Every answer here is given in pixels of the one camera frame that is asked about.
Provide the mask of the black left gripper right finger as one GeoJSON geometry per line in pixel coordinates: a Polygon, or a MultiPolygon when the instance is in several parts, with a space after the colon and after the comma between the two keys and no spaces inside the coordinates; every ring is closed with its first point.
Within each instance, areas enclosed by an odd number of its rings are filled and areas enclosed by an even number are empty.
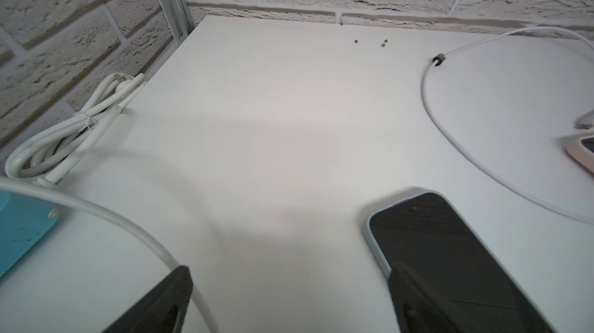
{"type": "Polygon", "coordinates": [[[401,332],[464,331],[462,315],[404,263],[391,265],[388,290],[401,332]]]}

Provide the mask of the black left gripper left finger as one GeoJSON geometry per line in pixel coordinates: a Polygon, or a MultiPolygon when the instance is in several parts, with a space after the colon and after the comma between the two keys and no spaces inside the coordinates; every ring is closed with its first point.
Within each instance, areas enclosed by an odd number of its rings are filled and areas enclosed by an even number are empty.
{"type": "Polygon", "coordinates": [[[192,290],[190,269],[178,266],[104,332],[181,332],[192,290]]]}

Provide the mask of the phone with light green case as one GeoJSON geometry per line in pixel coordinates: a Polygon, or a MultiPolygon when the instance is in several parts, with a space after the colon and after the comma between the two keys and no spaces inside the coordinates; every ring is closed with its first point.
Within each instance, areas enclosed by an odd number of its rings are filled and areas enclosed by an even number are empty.
{"type": "Polygon", "coordinates": [[[462,315],[463,332],[554,330],[440,193],[410,188],[371,204],[362,233],[387,284],[404,263],[462,315]]]}

